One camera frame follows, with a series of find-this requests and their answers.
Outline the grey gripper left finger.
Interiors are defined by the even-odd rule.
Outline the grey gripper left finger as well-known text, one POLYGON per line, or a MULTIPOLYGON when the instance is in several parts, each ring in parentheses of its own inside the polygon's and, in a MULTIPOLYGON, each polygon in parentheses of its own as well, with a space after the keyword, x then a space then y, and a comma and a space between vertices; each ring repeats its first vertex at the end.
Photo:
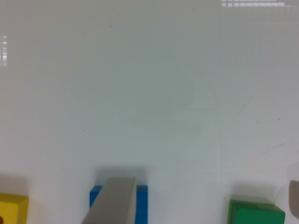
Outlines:
POLYGON ((136 180, 110 177, 81 224, 135 224, 136 180))

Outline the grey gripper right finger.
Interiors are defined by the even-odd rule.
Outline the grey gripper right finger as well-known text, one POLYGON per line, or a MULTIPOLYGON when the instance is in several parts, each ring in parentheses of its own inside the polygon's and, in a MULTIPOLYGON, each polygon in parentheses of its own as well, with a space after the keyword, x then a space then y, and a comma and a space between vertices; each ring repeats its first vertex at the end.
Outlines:
POLYGON ((296 180, 289 185, 289 207, 292 215, 299 218, 299 181, 296 180))

